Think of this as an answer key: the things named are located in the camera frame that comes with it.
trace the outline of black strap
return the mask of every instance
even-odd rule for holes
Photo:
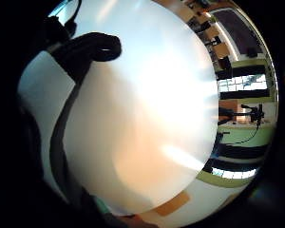
[[[110,61],[122,52],[118,37],[90,32],[67,41],[51,55],[76,84],[86,76],[92,60]]]

